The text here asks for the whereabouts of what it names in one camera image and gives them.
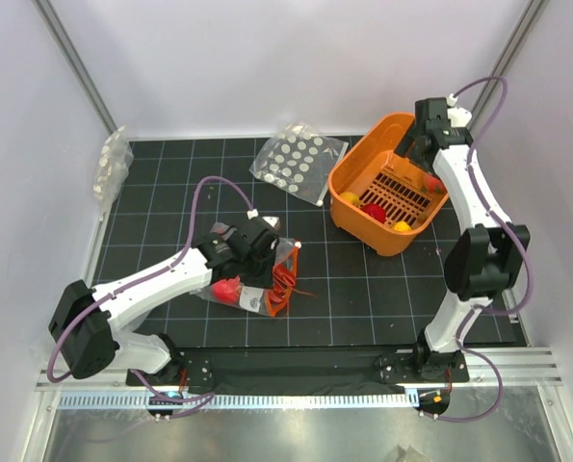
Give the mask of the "red toy lobster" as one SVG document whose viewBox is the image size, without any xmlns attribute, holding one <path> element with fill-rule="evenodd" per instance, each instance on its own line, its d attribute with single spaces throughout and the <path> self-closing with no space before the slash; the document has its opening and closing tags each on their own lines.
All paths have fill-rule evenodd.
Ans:
<svg viewBox="0 0 573 462">
<path fill-rule="evenodd" d="M 290 300 L 293 294 L 315 297 L 314 294 L 297 288 L 298 265 L 293 264 L 290 268 L 281 263 L 273 269 L 273 286 L 265 293 L 265 303 L 268 315 L 275 318 L 282 312 L 287 313 L 290 309 Z"/>
</svg>

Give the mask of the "red toy apple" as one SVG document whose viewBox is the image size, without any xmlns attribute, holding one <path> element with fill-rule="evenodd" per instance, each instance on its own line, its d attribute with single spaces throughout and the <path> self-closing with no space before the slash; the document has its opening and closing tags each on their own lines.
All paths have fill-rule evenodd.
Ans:
<svg viewBox="0 0 573 462">
<path fill-rule="evenodd" d="M 237 305 L 241 294 L 239 278 L 223 279 L 211 286 L 212 297 L 221 304 Z"/>
</svg>

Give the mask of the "orange zip top bag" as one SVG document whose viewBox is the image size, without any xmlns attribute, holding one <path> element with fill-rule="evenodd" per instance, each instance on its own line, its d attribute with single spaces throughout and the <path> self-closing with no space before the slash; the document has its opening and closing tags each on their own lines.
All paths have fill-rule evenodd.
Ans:
<svg viewBox="0 0 573 462">
<path fill-rule="evenodd" d="M 217 222 L 195 247 L 208 257 L 212 279 L 193 295 L 271 318 L 288 308 L 297 291 L 301 242 L 281 238 L 254 218 L 239 226 Z"/>
</svg>

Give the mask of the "toy peach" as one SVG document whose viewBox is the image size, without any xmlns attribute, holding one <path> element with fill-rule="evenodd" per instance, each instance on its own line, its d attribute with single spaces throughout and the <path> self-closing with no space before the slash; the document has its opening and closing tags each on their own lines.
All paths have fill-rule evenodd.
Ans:
<svg viewBox="0 0 573 462">
<path fill-rule="evenodd" d="M 439 178 L 429 174 L 424 176 L 423 188 L 429 193 L 445 194 L 447 192 L 444 183 Z"/>
</svg>

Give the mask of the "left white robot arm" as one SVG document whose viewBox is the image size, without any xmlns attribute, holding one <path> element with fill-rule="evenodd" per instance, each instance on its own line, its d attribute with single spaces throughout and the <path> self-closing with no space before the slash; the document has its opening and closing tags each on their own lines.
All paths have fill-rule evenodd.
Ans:
<svg viewBox="0 0 573 462">
<path fill-rule="evenodd" d="M 270 288 L 279 226 L 277 217 L 248 218 L 128 277 L 93 288 L 82 280 L 69 284 L 48 326 L 56 343 L 51 357 L 65 360 L 65 377 L 86 379 L 118 367 L 174 383 L 183 364 L 176 346 L 165 334 L 136 333 L 135 324 L 167 301 L 222 280 Z"/>
</svg>

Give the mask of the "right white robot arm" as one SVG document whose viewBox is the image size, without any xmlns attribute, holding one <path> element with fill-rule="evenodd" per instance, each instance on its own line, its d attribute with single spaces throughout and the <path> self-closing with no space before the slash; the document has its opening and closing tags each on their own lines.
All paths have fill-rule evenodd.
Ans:
<svg viewBox="0 0 573 462">
<path fill-rule="evenodd" d="M 433 381 L 456 367 L 477 317 L 514 286 L 531 235 L 511 221 L 490 190 L 467 127 L 469 113 L 445 97 L 418 100 L 414 109 L 396 153 L 441 181 L 460 232 L 444 264 L 447 293 L 411 357 L 414 374 Z"/>
</svg>

